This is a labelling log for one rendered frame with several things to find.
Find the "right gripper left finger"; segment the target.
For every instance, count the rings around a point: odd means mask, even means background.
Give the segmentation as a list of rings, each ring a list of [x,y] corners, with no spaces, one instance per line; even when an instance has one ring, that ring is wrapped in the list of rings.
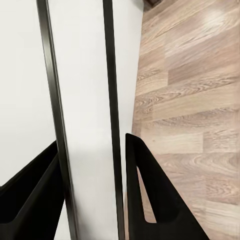
[[[0,187],[0,240],[54,240],[64,200],[55,140]]]

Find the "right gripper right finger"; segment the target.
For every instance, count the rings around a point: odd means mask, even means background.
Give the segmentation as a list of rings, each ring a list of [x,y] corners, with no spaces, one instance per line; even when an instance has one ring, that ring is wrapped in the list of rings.
[[[129,240],[210,240],[144,141],[125,133]],[[156,223],[145,220],[137,167]]]

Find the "hardback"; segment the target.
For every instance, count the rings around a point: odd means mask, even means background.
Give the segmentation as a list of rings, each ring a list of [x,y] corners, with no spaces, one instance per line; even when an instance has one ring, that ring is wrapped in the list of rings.
[[[113,0],[36,0],[70,240],[126,240]]]

